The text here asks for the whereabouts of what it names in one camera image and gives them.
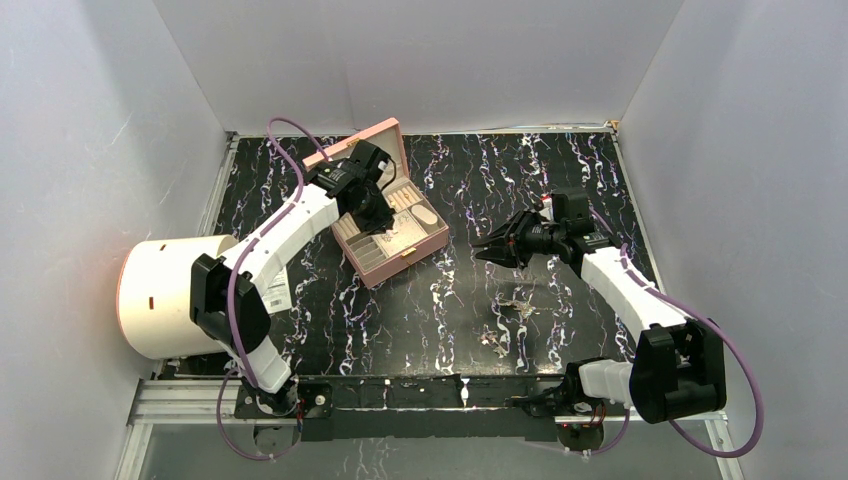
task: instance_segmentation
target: box lid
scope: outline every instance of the box lid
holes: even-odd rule
[[[406,161],[406,151],[403,148],[403,137],[400,133],[400,124],[396,118],[383,120],[373,127],[366,128],[355,135],[351,135],[344,140],[336,142],[334,145],[324,148],[324,151],[326,151],[327,155],[329,155],[333,160],[347,158],[350,156],[353,146],[356,145],[356,142],[359,140],[368,140],[383,149],[397,163],[399,167],[397,171],[398,178],[409,178],[409,164]],[[324,160],[324,156],[321,155],[321,152],[316,152],[315,154],[306,157],[303,160],[303,164],[306,166],[307,170],[312,170],[312,167],[322,160]],[[377,185],[383,186],[391,178],[392,167],[389,166],[377,181]]]

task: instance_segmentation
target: label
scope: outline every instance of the label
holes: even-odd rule
[[[268,311],[269,315],[291,308],[289,275],[285,268],[280,270],[280,273],[274,277],[274,281],[265,290],[265,294],[262,295],[262,303],[265,304],[265,310]]]

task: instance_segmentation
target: black marble surface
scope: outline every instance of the black marble surface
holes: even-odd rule
[[[404,137],[411,178],[450,225],[450,243],[368,290],[323,232],[288,266],[294,308],[274,315],[272,339],[310,375],[554,373],[571,360],[631,358],[623,325],[566,265],[536,256],[512,271],[474,260],[469,246],[542,194],[584,186],[653,280],[614,142],[589,132]],[[302,138],[282,144],[296,159],[315,151]],[[241,139],[216,233],[250,232],[295,184],[267,140]],[[185,359],[177,374],[221,375],[225,361]]]

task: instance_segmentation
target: black cable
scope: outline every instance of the black cable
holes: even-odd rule
[[[395,163],[395,159],[392,157],[389,157],[389,160],[392,162],[392,179],[389,180],[389,183],[383,185],[383,188],[380,189],[380,193],[383,193],[397,178],[397,163]]]

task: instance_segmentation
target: pink jewelry box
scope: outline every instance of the pink jewelry box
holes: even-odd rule
[[[386,201],[397,212],[394,227],[385,234],[363,235],[350,215],[345,214],[331,229],[362,282],[373,288],[447,245],[448,225],[409,179],[409,164],[397,119],[385,120],[325,150],[332,160],[346,158],[359,140],[368,140],[382,148],[397,165],[397,178],[383,192]],[[303,163],[311,170],[323,159],[319,152],[304,159]],[[392,164],[386,168],[378,186],[382,188],[391,181],[393,168]]]

